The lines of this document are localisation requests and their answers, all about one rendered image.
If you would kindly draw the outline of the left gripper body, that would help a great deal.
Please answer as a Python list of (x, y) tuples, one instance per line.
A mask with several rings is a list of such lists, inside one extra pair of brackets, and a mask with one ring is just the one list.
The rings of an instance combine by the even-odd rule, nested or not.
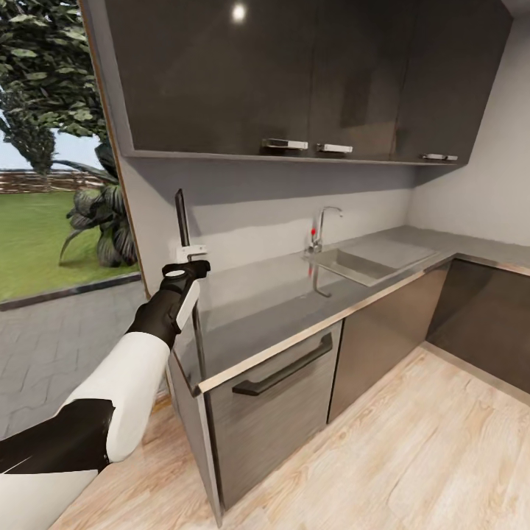
[(182, 267), (191, 270), (194, 273), (195, 278), (203, 279), (207, 277), (205, 262), (203, 260), (190, 260), (189, 263), (182, 264), (166, 264), (163, 268), (163, 273), (166, 274), (172, 271), (173, 269), (180, 269)]

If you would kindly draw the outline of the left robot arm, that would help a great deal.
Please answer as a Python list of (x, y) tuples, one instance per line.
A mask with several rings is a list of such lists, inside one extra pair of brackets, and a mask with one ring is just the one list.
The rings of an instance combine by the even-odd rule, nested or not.
[[(144, 435), (164, 367), (207, 277), (210, 247), (176, 248), (160, 291), (55, 417), (0, 441), (0, 530), (48, 530)], [(208, 272), (209, 274), (210, 272)]]

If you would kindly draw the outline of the poster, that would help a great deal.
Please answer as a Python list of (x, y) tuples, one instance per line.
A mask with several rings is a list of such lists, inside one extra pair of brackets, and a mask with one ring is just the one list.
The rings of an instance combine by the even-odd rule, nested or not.
[[(174, 198), (175, 202), (176, 202), (176, 209), (177, 209), (177, 219), (178, 219), (178, 224), (179, 224), (179, 229), (180, 229), (180, 238), (181, 238), (181, 241), (182, 241), (182, 246), (183, 247), (188, 247), (189, 246), (189, 238), (188, 238), (188, 229), (187, 229), (187, 222), (186, 222), (186, 211), (185, 211), (185, 207), (184, 207), (184, 200), (183, 200), (183, 190), (180, 189), (175, 198)], [(196, 307), (196, 304), (194, 305), (191, 313), (192, 313), (192, 318), (193, 318), (193, 324), (194, 324), (194, 329), (196, 329), (198, 326), (197, 326), (197, 309), (195, 308)]]

